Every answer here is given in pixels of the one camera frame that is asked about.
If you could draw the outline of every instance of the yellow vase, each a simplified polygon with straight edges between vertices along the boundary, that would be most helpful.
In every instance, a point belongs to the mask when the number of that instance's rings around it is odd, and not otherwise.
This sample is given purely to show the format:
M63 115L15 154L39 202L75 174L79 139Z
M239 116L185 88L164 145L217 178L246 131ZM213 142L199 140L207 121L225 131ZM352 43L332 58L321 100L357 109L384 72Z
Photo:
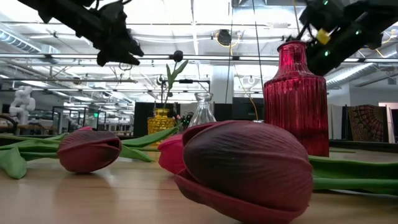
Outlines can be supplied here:
M174 119L168 118L169 109L155 108L155 117L148 118L148 134L174 127Z

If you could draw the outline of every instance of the tapestry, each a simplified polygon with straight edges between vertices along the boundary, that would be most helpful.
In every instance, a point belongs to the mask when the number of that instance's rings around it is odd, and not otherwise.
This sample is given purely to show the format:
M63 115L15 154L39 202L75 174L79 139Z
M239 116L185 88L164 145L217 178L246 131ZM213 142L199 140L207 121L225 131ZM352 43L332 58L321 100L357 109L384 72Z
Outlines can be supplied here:
M384 108L372 105L347 107L353 141L383 142Z

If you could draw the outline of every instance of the cable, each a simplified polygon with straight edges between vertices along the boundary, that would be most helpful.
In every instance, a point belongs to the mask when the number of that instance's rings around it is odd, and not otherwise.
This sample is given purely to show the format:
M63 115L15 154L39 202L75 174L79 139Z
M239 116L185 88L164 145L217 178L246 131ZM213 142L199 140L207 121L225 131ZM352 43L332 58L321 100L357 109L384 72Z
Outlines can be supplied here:
M216 33L216 41L217 41L217 43L218 43L220 46L222 46L222 47L235 47L236 44L239 44L240 38L241 38L241 35L239 34L239 35L238 35L238 40L235 42L235 44L233 44L232 46L231 46L231 44L229 44L228 46L225 46L225 45L222 45L222 44L218 41L218 33Z
M262 94L264 94L264 83L262 81L262 68L261 68L261 56L260 56L260 43L259 43L259 33L257 30L257 19L256 19L256 8L254 7L254 0L252 0L253 3L253 14L254 14L254 27L256 28L256 39L257 39L257 51L259 54L259 65L260 65L260 77L261 77L261 89L262 89Z
M385 58L385 56L380 52L379 49L375 49L375 51L377 51L377 53L378 53L382 58Z
M392 39L392 36L394 35L394 30L392 30L391 31L391 35L390 35L390 38L388 39L388 40L386 40L386 41L384 41L383 43L381 43L381 44L385 44L385 43L388 43L388 42L390 42L390 40Z
M232 9L232 13L231 13L231 34L232 34L233 25L234 25L234 10ZM231 49L232 49L232 44L229 44L229 53L228 53L228 55L229 55L229 57L228 57L228 76L227 76L227 79L226 79L225 103L226 103L227 96L228 96L229 71L231 70L231 55L232 55L232 50L231 50Z
M299 19L297 18L296 0L293 0L293 8L294 8L294 16L296 17L297 32L300 33Z
M100 6L100 0L96 0L96 2L95 2L95 10L98 10L99 6Z
M244 94L246 94L246 95L249 97L249 100L250 100L251 104L252 104L253 107L254 107L254 112L256 113L256 120L258 121L258 120L259 120L259 115L257 114L256 104L254 104L253 99L249 96L249 94L248 94L248 93L246 92L246 90L244 89L243 83L242 83L242 81L241 81L241 78L239 77L239 74L238 74L238 71L237 71L237 69L236 69L235 64L234 64L234 68L235 68L235 73L236 73L236 75L238 76L239 82L241 83L241 86L242 86L242 89L243 89L243 91L244 91Z
M125 5L127 3L130 3L132 0L126 0L125 2L123 2L122 4Z

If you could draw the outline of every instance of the red glass vase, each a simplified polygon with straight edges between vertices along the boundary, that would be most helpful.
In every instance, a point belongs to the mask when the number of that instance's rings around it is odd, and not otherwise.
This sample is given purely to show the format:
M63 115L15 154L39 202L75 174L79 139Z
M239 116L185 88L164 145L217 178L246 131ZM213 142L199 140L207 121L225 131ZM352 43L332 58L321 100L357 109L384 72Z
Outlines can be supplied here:
M264 84L265 122L292 133L309 155L329 156L326 81L307 67L306 45L278 48L279 69Z

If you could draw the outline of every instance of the workbench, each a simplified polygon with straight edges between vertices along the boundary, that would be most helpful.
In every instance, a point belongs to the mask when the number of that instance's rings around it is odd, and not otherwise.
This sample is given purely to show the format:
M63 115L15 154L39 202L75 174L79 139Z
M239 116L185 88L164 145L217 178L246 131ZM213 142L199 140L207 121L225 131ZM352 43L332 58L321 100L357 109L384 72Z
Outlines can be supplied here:
M398 161L398 154L356 151L331 157ZM90 175L67 172L58 160L28 163L27 175L10 179L0 170L0 220L4 224L238 224L178 190L156 162L118 159ZM314 193L293 224L398 223L398 198Z

